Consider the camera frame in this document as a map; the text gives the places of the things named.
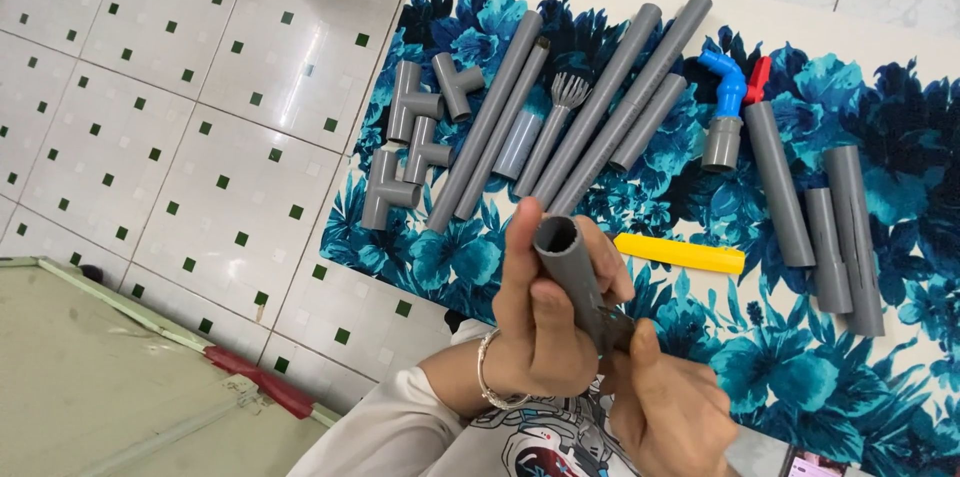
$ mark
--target white tile floor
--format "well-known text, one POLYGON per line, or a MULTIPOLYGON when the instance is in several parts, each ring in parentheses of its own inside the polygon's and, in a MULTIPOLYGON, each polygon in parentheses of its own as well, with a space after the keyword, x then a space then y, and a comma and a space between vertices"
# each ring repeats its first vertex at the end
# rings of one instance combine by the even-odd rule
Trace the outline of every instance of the white tile floor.
MULTIPOLYGON (((346 411, 450 341, 318 254, 400 1, 0 0, 0 255, 98 265, 346 411)), ((838 8, 960 36, 960 0, 838 8)))

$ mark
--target hand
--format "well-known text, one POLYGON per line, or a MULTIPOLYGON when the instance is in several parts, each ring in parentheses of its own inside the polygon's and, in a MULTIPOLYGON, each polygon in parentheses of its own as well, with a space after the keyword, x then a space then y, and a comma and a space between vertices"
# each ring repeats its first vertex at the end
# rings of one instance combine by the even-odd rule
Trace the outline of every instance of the hand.
MULTIPOLYGON (((500 336, 487 350, 484 380, 501 396, 576 396, 596 377, 597 350, 574 326, 566 293, 540 270, 533 238, 543 208, 528 197, 516 209, 506 232, 500 291, 493 298, 500 336)), ((600 289, 609 295, 607 304, 633 298, 633 281, 613 243, 589 218, 576 219, 600 289)))
POLYGON ((724 451, 737 437, 730 399, 704 364, 660 352, 649 319, 636 324, 630 357, 614 353, 610 426, 633 465, 648 477, 726 475, 724 451))

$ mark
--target gray pvc pipe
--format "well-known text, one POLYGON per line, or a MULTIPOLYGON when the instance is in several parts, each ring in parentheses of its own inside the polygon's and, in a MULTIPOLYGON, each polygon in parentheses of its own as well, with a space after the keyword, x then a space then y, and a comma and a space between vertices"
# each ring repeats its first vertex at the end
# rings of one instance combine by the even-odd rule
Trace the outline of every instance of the gray pvc pipe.
POLYGON ((467 181, 474 174, 474 167, 480 159, 484 145, 490 138, 494 126, 497 124, 497 117, 503 111, 503 106, 507 102, 507 96, 517 81, 517 76, 521 74, 524 58, 530 53, 530 47, 534 44, 534 39, 540 28, 544 25, 544 19, 540 14, 528 10, 520 20, 520 25, 513 33, 510 41, 510 47, 496 71, 489 90, 486 92, 483 105, 473 120, 473 126, 466 134, 466 141, 457 155, 457 162, 453 164, 450 172, 446 176, 446 182, 440 189, 439 195, 433 204, 433 210, 426 218, 426 227, 437 233, 443 233, 450 223, 450 216, 460 202, 464 188, 467 187, 467 181))
POLYGON ((654 137, 657 128, 664 122, 666 115, 673 109, 677 99, 687 89, 687 80, 677 74, 667 74, 654 92, 650 103, 643 109, 643 113, 636 118, 636 124, 630 128, 630 133, 623 139, 612 156, 609 164, 617 171, 629 171, 637 159, 647 149, 650 139, 654 137))
POLYGON ((743 111, 743 118, 750 133, 756 168, 760 173, 763 194, 767 197, 767 210, 774 222, 774 233, 779 243, 783 263, 787 266, 813 266, 817 264, 810 246, 810 236, 804 224, 797 190, 793 188, 790 167, 786 164, 784 144, 774 121, 774 109, 770 102, 751 104, 743 111))
POLYGON ((700 166, 711 173, 733 171, 737 168, 743 121, 735 116, 721 116, 711 119, 710 124, 700 166))
POLYGON ((426 180, 427 166, 450 167, 453 164, 453 149, 433 142, 436 120, 429 116, 418 116, 416 124, 407 152, 407 164, 403 167, 403 180, 422 185, 426 180))
POLYGON ((550 158, 550 151, 557 142, 560 130, 567 122, 567 115, 570 115, 574 108, 579 107, 590 94, 590 87, 583 78, 568 77, 565 73, 559 73, 554 78, 553 86, 550 88, 553 108, 550 110, 550 115, 546 117, 543 131, 536 138, 534 150, 530 153, 527 164, 523 166, 520 178, 513 186, 515 195, 525 197, 533 192, 546 161, 550 158))
POLYGON ((874 243, 858 150, 852 145, 830 149, 823 153, 823 165, 831 184, 840 255, 847 266, 849 294, 854 304, 853 313, 846 316, 846 325, 856 335, 883 336, 881 292, 876 283, 874 243))
POLYGON ((643 66, 640 74, 630 85, 630 89, 613 110, 613 114, 600 130, 600 134, 559 189, 547 212, 555 214, 573 212, 587 189, 594 183, 604 164, 610 159, 619 140, 627 134, 630 126, 633 126, 637 115, 646 107, 654 90, 665 79, 670 67, 693 38, 693 33, 700 27, 700 23, 704 21, 704 17, 713 5, 711 0, 688 0, 673 25, 663 35, 663 40, 650 56, 646 66, 643 66))
POLYGON ((382 230, 387 228, 390 207, 414 208, 420 201, 421 188, 397 180, 396 152, 377 149, 370 165, 360 227, 382 230))
POLYGON ((472 114, 471 104, 467 102, 467 94, 486 86, 480 66, 472 66, 458 72, 450 53, 438 53, 432 63, 440 86, 439 92, 443 95, 447 105, 446 110, 450 113, 450 120, 454 122, 467 120, 472 114))
POLYGON ((597 351, 603 351, 604 325, 596 313, 604 306, 591 254, 573 218, 550 216, 534 233, 534 250, 550 277, 573 304, 573 323, 583 330, 597 351))
POLYGON ((500 156, 496 158, 493 166, 494 173, 510 180, 521 176, 523 164, 526 164, 530 149, 534 148, 534 141, 537 140, 544 122, 530 112, 521 111, 516 115, 513 124, 507 142, 500 149, 500 156))
POLYGON ((849 295, 847 267, 840 255, 831 190, 812 188, 804 192, 803 197, 810 218, 813 253, 817 258, 817 266, 813 271, 813 280, 817 284, 817 304, 821 311, 850 313, 854 305, 849 295))
POLYGON ((461 220, 467 220, 474 216, 477 201, 483 195, 483 188, 486 186, 490 172, 494 168, 493 165, 497 162, 500 149, 503 148, 503 143, 510 134, 510 128, 514 126, 517 113, 523 108, 523 102, 526 101, 527 95, 533 89, 536 78, 540 77, 540 72, 544 69, 543 64, 546 63, 546 57, 549 53, 550 41, 544 37, 537 38, 534 42, 534 48, 530 51, 530 56, 527 57, 526 64, 523 65, 520 77, 516 79, 513 92, 507 99, 507 105, 504 106, 503 113, 496 122, 497 125, 493 128, 493 133, 489 136, 489 141, 483 149, 480 161, 477 163, 470 180, 466 183, 467 188, 463 191, 460 203, 457 204, 457 210, 453 212, 453 215, 461 220))
POLYGON ((594 85, 593 92, 560 142, 557 153, 536 181, 533 196, 541 205, 546 207, 557 195, 559 187, 570 173, 570 168, 577 162, 597 124, 606 114, 614 94, 620 89, 623 79, 627 77, 637 55, 641 53, 643 45, 660 19, 661 9, 653 4, 644 4, 636 13, 609 63, 600 74, 600 79, 594 85))
POLYGON ((387 140, 406 144, 413 136, 416 117, 424 115, 439 120, 444 115, 444 102, 439 94, 420 92, 420 65, 400 61, 396 67, 390 117, 387 120, 387 140))

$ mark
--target shirt sleeve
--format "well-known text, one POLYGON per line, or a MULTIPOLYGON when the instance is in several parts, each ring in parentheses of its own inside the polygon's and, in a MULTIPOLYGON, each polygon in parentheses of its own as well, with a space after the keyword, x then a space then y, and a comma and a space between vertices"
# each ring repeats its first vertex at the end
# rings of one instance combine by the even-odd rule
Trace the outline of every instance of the shirt sleeve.
POLYGON ((440 458, 464 424, 423 370, 402 370, 323 434, 288 477, 415 477, 440 458))

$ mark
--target person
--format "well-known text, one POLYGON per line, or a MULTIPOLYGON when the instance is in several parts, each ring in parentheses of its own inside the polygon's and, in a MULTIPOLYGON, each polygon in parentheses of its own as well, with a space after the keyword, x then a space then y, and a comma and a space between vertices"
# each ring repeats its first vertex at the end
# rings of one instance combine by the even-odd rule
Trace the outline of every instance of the person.
MULTIPOLYGON (((599 359, 573 324, 570 300, 541 273, 533 249, 540 204, 525 198, 517 206, 493 299, 498 331, 443 349, 379 384, 290 476, 737 474, 724 451, 738 429, 714 372, 661 353, 649 319, 636 324, 629 355, 599 359), (481 346, 486 351, 478 359, 481 346), (595 381, 598 373, 602 382, 595 381)), ((607 303, 632 298, 620 254, 588 218, 577 222, 607 303)))

